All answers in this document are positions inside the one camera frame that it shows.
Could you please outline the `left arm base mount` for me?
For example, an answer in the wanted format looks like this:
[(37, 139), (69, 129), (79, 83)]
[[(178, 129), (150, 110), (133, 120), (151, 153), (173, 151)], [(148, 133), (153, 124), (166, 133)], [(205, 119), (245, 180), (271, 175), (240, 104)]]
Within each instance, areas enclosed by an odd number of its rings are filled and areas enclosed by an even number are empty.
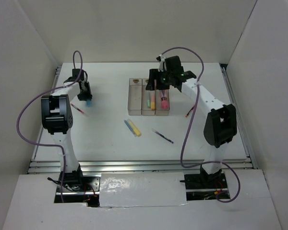
[(83, 176), (80, 181), (64, 182), (48, 177), (56, 186), (54, 203), (84, 203), (88, 207), (99, 207), (100, 176)]

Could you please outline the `light blue highlighter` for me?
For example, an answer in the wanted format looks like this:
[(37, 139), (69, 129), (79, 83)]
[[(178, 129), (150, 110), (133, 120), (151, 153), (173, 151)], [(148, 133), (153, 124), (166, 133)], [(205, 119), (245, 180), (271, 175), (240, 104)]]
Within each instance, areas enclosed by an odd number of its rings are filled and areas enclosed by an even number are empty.
[(91, 107), (92, 106), (92, 101), (91, 100), (87, 100), (86, 101), (86, 107)]

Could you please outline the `green highlighter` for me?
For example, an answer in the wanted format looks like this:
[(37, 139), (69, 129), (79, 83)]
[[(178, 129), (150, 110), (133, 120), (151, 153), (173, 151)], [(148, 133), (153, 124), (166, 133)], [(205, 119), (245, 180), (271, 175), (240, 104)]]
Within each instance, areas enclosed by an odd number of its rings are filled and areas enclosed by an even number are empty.
[(146, 104), (148, 108), (151, 108), (150, 92), (146, 92)]

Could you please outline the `pink blue pen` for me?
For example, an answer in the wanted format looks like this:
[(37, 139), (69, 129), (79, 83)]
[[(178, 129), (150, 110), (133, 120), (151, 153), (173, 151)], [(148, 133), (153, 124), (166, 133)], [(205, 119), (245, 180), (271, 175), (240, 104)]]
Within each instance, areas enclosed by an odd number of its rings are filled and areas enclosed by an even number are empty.
[(72, 108), (74, 108), (75, 110), (77, 110), (79, 113), (81, 113), (84, 116), (88, 116), (87, 113), (85, 113), (83, 110), (81, 110), (80, 108), (78, 108), (76, 105), (71, 103)]

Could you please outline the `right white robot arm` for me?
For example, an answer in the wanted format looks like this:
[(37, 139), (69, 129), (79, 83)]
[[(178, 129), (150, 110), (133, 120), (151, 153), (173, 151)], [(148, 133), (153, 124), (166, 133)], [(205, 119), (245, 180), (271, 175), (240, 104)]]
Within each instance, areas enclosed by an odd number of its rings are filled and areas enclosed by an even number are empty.
[(221, 162), (228, 143), (237, 134), (236, 108), (218, 100), (200, 83), (198, 76), (185, 71), (178, 56), (159, 55), (156, 59), (159, 67), (149, 70), (146, 90), (162, 91), (174, 87), (194, 99), (194, 109), (200, 109), (205, 114), (203, 135), (210, 151), (200, 167), (200, 183), (210, 188), (221, 173)]

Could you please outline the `yellow highlighter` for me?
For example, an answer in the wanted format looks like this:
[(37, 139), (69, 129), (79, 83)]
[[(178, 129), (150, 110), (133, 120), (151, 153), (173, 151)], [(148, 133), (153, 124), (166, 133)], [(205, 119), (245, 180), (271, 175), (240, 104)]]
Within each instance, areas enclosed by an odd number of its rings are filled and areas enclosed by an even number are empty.
[(137, 126), (136, 126), (131, 120), (129, 120), (129, 124), (130, 124), (130, 126), (132, 127), (135, 135), (136, 135), (137, 137), (141, 136), (140, 130), (137, 128)]

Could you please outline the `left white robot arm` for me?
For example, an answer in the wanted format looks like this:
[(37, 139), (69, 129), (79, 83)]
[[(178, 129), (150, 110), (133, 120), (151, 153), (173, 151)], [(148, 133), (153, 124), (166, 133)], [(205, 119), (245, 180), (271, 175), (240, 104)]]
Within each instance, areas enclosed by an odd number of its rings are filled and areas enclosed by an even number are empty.
[(54, 144), (63, 147), (62, 150), (58, 150), (59, 182), (63, 182), (64, 186), (69, 186), (74, 191), (84, 188), (85, 179), (72, 145), (73, 116), (70, 101), (74, 97), (80, 101), (92, 100), (87, 77), (86, 71), (72, 69), (72, 76), (64, 81), (63, 88), (41, 98), (42, 126), (51, 135)]

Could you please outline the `orange pink highlighter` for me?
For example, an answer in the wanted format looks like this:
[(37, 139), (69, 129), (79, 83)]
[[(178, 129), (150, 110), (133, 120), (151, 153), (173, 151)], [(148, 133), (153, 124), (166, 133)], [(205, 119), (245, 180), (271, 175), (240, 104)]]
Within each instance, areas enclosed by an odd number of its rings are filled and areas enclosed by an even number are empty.
[(156, 96), (154, 92), (150, 92), (150, 108), (151, 110), (156, 109)]

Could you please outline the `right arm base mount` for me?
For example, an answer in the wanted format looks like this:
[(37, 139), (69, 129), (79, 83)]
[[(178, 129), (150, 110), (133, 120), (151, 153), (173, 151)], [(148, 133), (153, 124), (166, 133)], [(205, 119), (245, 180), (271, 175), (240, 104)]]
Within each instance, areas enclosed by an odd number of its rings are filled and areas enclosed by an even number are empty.
[(184, 179), (180, 180), (185, 184), (187, 190), (192, 189), (220, 189), (228, 187), (225, 174), (220, 169), (214, 174), (208, 174), (203, 167), (200, 167), (199, 174), (185, 174)]

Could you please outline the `pink capped pen bundle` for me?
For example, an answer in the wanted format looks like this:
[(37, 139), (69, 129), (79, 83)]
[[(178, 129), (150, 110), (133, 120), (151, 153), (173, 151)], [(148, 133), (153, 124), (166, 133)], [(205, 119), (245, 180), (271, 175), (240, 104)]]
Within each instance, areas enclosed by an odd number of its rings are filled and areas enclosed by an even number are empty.
[(168, 91), (167, 90), (161, 90), (160, 91), (160, 104), (161, 104), (162, 109), (164, 109), (164, 110), (169, 109)]

